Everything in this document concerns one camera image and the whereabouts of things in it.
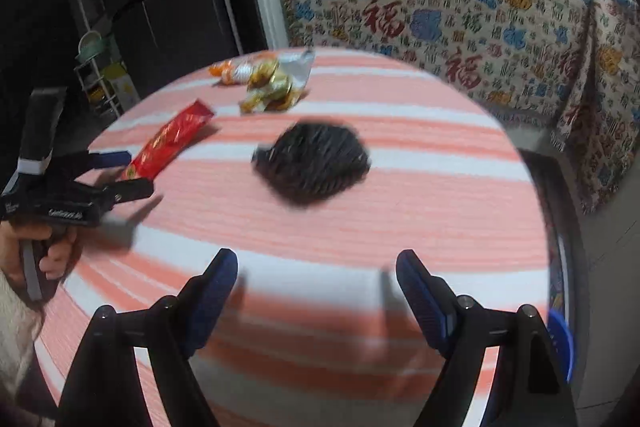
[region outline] black woven object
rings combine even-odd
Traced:
[[[302,121],[271,148],[258,148],[254,166],[283,197],[298,203],[324,200],[359,182],[369,155],[348,127]]]

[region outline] red wrapper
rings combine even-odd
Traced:
[[[193,102],[160,128],[125,169],[122,178],[155,179],[213,115],[200,100]]]

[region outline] pink and white tablecloth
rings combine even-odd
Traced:
[[[434,76],[381,55],[317,50],[309,95],[284,114],[240,116],[244,87],[207,70],[161,89],[115,122],[94,150],[132,153],[196,98],[212,130],[156,180],[162,200],[122,204],[46,309],[36,353],[56,399],[94,310],[146,308],[176,294],[220,247],[239,277],[191,365],[223,427],[410,426],[442,367],[396,282],[413,248],[454,292],[486,307],[532,303],[546,316],[545,229],[529,172],[492,117]],[[300,118],[347,123],[372,158],[366,181],[306,209],[273,197],[250,160]],[[95,179],[91,174],[87,179]],[[133,242],[110,222],[142,219]],[[138,368],[154,425],[168,424],[146,352]],[[487,351],[467,426],[495,368]]]

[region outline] hand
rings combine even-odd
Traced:
[[[46,223],[3,221],[0,223],[0,270],[14,285],[25,285],[20,265],[20,240],[45,241],[51,238],[52,229]],[[76,227],[68,227],[64,237],[49,247],[47,256],[40,260],[40,270],[47,279],[60,279],[65,274],[74,243],[78,237]]]

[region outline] table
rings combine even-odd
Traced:
[[[135,153],[196,98],[217,111],[215,132],[158,176],[161,201],[117,206],[107,241],[85,245],[48,304],[36,353],[56,400],[98,306],[130,311],[175,294],[220,247],[238,254],[239,277],[191,365],[223,427],[412,425],[442,359],[396,282],[404,248],[457,294],[510,311],[528,302],[546,316],[535,188],[501,127],[468,98],[402,62],[337,48],[317,50],[308,97],[284,114],[239,116],[244,87],[211,84],[206,70],[178,79],[92,144]],[[289,208],[250,159],[306,116],[355,127],[372,169],[325,203]],[[109,236],[126,219],[139,222],[130,245]],[[485,355],[465,425],[479,424],[496,354]],[[168,425],[146,352],[136,355],[154,425]]]

